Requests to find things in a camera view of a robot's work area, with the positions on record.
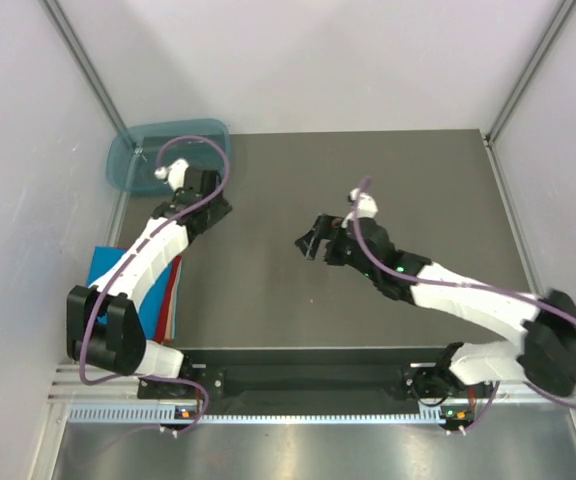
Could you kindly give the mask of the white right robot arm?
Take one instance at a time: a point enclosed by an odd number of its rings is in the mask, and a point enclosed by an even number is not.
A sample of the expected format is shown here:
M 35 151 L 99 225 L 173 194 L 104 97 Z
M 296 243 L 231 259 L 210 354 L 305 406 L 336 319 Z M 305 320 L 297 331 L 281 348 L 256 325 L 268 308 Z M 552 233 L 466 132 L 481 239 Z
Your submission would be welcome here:
M 349 266 L 385 297 L 436 310 L 498 335 L 496 342 L 455 342 L 436 360 L 434 380 L 455 396 L 485 381 L 527 383 L 548 397 L 576 389 L 576 304 L 551 289 L 544 296 L 504 291 L 399 249 L 375 217 L 377 203 L 360 189 L 348 195 L 350 212 L 321 214 L 295 245 L 312 260 L 320 248 L 330 266 Z

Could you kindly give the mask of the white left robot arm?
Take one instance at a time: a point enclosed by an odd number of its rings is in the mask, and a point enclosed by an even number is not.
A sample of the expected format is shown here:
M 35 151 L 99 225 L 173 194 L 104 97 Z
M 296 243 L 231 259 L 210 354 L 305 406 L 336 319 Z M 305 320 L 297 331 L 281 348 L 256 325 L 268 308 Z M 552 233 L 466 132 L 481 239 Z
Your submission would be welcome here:
M 66 350 L 81 367 L 115 376 L 159 377 L 173 396 L 194 387 L 184 354 L 146 338 L 139 308 L 161 274 L 201 234 L 232 211 L 219 170 L 184 159 L 161 167 L 173 196 L 158 205 L 136 241 L 103 275 L 75 286 L 66 300 Z

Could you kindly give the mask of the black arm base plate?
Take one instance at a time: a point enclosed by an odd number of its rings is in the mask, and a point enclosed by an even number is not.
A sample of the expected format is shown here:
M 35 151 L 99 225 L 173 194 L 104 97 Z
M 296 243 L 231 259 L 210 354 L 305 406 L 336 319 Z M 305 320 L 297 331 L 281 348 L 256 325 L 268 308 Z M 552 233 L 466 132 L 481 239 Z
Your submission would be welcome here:
M 379 392 L 395 399 L 442 398 L 466 389 L 445 348 L 194 349 L 179 377 L 213 399 L 252 392 Z

